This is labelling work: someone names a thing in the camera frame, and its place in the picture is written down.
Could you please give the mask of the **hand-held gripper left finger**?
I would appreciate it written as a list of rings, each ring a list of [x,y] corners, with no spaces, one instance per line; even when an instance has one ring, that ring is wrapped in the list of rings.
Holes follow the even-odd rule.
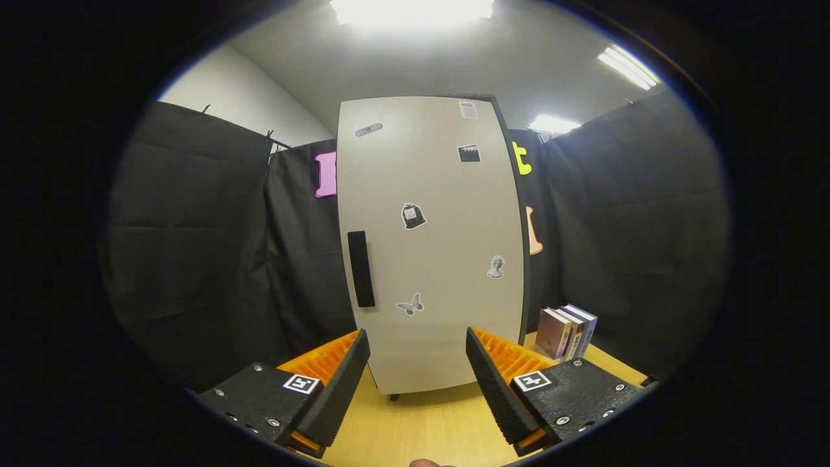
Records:
[[[211,414],[249,437],[321,459],[343,424],[370,358],[364,329],[279,366],[249,364],[198,394]]]

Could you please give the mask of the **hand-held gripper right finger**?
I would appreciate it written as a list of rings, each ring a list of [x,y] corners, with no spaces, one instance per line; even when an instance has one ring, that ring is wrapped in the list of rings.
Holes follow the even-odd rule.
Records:
[[[554,363],[473,326],[466,328],[466,357],[496,425],[521,457],[592,431],[644,394],[590,361]]]

